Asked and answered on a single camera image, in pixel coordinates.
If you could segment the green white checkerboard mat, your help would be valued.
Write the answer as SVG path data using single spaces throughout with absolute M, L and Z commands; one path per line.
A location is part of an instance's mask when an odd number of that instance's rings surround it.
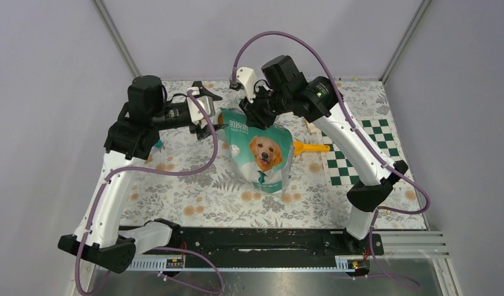
M 323 144 L 330 147 L 324 153 L 323 164 L 328 187 L 349 189 L 357 181 L 377 184 L 390 171 L 383 165 L 404 160 L 404 153 L 394 122 L 388 118 L 365 117 L 355 121 L 360 139 L 346 119 L 321 117 L 315 125 L 321 130 Z

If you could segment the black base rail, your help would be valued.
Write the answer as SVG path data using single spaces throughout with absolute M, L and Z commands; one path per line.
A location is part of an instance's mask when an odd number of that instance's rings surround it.
M 337 266 L 336 258 L 384 254 L 379 234 L 357 240 L 343 229 L 182 227 L 169 247 L 197 252 L 219 269 L 326 269 Z

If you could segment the white yellow toy block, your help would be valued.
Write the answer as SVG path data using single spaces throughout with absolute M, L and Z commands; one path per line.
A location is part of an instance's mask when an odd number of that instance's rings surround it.
M 319 128 L 317 128 L 313 123 L 310 123 L 308 121 L 305 121 L 305 126 L 310 134 L 314 134 L 320 131 Z

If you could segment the green pet food bag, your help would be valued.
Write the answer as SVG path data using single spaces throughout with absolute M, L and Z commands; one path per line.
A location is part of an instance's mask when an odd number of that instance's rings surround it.
M 291 132 L 274 124 L 262 130 L 247 125 L 235 108 L 221 109 L 217 123 L 225 128 L 222 140 L 229 145 L 238 176 L 268 194 L 282 194 L 289 183 L 294 143 Z

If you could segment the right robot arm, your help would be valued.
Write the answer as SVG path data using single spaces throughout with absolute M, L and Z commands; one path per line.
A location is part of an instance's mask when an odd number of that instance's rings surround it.
M 280 55 L 261 68 L 266 86 L 259 86 L 255 71 L 234 67 L 231 88 L 246 92 L 239 106 L 251 127 L 265 130 L 277 117 L 293 113 L 324 132 L 353 165 L 359 180 L 347 193 L 352 205 L 344 237 L 347 251 L 359 254 L 368 246 L 375 209 L 403 179 L 408 165 L 386 155 L 350 114 L 341 93 L 329 78 L 307 81 L 288 55 Z

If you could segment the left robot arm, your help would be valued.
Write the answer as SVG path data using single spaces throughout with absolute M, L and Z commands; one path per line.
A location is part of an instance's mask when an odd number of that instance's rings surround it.
M 105 140 L 102 171 L 88 211 L 72 234 L 59 239 L 58 247 L 111 272 L 120 274 L 136 255 L 160 247 L 175 253 L 181 247 L 180 227 L 157 219 L 120 230 L 120 219 L 135 174 L 144 171 L 162 130 L 188 127 L 198 139 L 214 136 L 218 125 L 207 123 L 214 116 L 220 97 L 200 81 L 193 82 L 181 102 L 168 98 L 162 80 L 154 75 L 135 78 L 127 90 L 128 100 Z

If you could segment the orange plastic scoop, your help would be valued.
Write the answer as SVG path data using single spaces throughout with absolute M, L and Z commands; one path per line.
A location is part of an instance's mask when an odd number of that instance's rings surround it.
M 295 156 L 298 156 L 303 152 L 325 153 L 330 151 L 330 147 L 328 145 L 322 145 L 322 144 L 306 144 L 299 141 L 294 141 L 293 145 Z

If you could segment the floral patterned table mat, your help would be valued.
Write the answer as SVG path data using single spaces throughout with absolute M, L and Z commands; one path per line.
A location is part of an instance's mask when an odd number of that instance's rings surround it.
M 378 81 L 337 82 L 351 113 L 393 121 L 384 86 Z M 280 124 L 296 141 L 322 144 L 321 131 L 310 134 L 303 118 L 283 115 Z M 152 151 L 145 166 L 161 171 L 190 171 L 212 156 L 209 137 L 197 141 L 185 129 L 161 132 L 162 149 Z M 218 155 L 207 170 L 192 176 L 138 173 L 129 190 L 121 225 L 136 226 L 156 218 L 182 226 L 253 228 L 343 228 L 351 204 L 349 189 L 328 187 L 324 153 L 303 152 L 294 158 L 291 179 L 283 194 L 267 194 L 234 175 L 229 145 L 219 142 Z M 383 205 L 406 211 L 421 206 L 415 188 L 400 181 Z M 379 212 L 376 229 L 427 229 L 423 215 Z

